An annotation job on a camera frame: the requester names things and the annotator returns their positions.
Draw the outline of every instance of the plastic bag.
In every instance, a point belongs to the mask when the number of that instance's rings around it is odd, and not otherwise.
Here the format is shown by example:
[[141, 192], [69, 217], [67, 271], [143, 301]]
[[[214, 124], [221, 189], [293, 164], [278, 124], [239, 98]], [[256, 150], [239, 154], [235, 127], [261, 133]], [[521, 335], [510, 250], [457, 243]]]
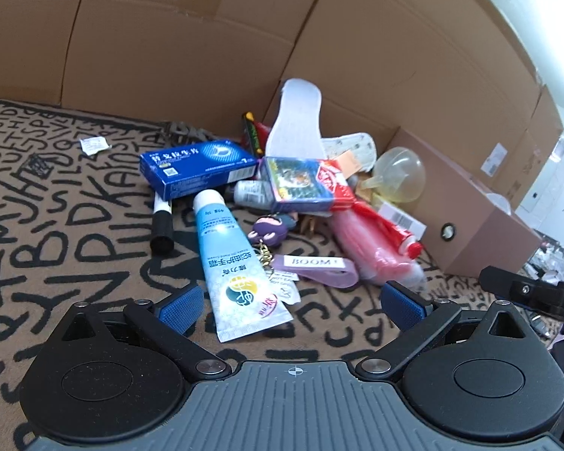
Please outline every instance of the plastic bag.
[[359, 270], [359, 277], [376, 285], [389, 280], [410, 288], [424, 278], [416, 261], [397, 253], [376, 219], [354, 209], [334, 212], [332, 231], [346, 255]]

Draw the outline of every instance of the circular logo on blue box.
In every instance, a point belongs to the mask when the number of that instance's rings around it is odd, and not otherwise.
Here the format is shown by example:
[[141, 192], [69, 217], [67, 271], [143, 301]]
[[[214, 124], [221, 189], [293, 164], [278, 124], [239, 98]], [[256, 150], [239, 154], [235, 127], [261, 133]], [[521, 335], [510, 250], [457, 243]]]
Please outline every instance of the circular logo on blue box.
[[241, 158], [238, 149], [232, 145], [217, 142], [205, 144], [203, 146], [203, 154], [210, 160], [220, 163], [232, 163]]

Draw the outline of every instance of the blue box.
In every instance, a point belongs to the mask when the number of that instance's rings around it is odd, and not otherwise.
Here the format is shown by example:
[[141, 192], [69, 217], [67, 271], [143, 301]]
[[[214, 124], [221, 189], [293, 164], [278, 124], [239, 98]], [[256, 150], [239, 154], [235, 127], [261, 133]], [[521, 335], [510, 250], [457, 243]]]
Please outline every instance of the blue box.
[[201, 142], [140, 155], [140, 173], [163, 200], [254, 176], [258, 161], [232, 141]]

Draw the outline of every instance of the metal screw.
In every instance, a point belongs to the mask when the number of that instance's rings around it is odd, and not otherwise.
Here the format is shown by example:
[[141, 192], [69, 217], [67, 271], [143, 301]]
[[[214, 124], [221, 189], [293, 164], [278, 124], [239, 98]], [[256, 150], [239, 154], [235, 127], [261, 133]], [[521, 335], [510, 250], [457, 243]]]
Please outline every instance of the metal screw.
[[203, 360], [197, 363], [197, 371], [203, 375], [217, 375], [226, 369], [226, 363], [220, 360]]
[[381, 375], [382, 373], [386, 373], [391, 370], [391, 364], [387, 360], [378, 360], [373, 358], [361, 363], [361, 369], [374, 375]]

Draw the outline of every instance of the brown carpet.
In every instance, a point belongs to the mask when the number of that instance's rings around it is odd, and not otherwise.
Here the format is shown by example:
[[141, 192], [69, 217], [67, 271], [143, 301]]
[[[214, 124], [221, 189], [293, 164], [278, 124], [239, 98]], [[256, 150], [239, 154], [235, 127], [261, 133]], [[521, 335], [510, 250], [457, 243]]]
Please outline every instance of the brown carpet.
[[[86, 157], [79, 139], [96, 135], [112, 149]], [[150, 254], [152, 194], [138, 173], [138, 154], [163, 146], [155, 125], [0, 101], [0, 451], [33, 439], [18, 384], [74, 301], [113, 310], [136, 298], [161, 300], [203, 279], [194, 216], [184, 201], [174, 208], [175, 253], [168, 259]], [[235, 214], [248, 231], [256, 215]], [[283, 252], [340, 253], [327, 233], [290, 236]], [[420, 262], [429, 297], [488, 307], [492, 297], [476, 280], [444, 276], [427, 256]], [[302, 281], [299, 288], [293, 322], [221, 344], [206, 301], [191, 339], [234, 365], [356, 361], [397, 336], [381, 314], [376, 287], [341, 291]]]

